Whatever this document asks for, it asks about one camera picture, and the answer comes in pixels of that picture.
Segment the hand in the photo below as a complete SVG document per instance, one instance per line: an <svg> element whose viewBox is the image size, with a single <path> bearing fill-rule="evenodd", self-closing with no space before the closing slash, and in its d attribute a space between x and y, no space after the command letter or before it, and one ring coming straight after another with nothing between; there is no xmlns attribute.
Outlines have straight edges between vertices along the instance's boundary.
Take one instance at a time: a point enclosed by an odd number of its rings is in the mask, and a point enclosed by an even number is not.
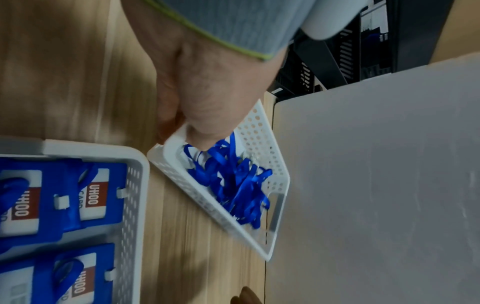
<svg viewBox="0 0 480 304"><path fill-rule="evenodd" d="M262 302L250 288L245 286L241 289L240 297L231 298L230 304L262 304Z"/></svg>
<svg viewBox="0 0 480 304"><path fill-rule="evenodd" d="M203 37L140 0L122 0L157 72L158 140L186 120L187 141L207 150L227 137L277 74L285 50L263 62Z"/></svg>

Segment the perforated basket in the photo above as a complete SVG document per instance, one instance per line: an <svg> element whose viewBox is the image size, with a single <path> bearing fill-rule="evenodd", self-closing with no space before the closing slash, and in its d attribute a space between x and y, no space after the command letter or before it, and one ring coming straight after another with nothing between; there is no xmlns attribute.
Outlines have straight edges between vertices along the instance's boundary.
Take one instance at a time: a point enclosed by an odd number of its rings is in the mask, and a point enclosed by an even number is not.
<svg viewBox="0 0 480 304"><path fill-rule="evenodd" d="M249 156L261 167L272 169L273 175L263 184L262 191L270 199L271 207L267 217L267 228L254 230L250 225L240 225L215 200L207 187L197 183L187 172L189 161L183 153L187 137L187 125L176 131L164 145L155 145L147 154L153 165L159 168L200 207L202 207L223 229L253 247L266 261L272 257L277 239L279 222L287 192L290 176L275 136L270 128L260 100L247 117L235 128L236 153Z"/></svg>
<svg viewBox="0 0 480 304"><path fill-rule="evenodd" d="M115 243L116 275L113 278L112 302L140 303L145 210L150 174L150 165L145 156L136 149L123 146L0 137L0 157L17 159L75 157L86 161L122 162L128 165L126 181L128 197L123 205L122 223L64 233L61 241L57 243L14 247L0 254L0 261L21 259L34 251Z"/></svg>

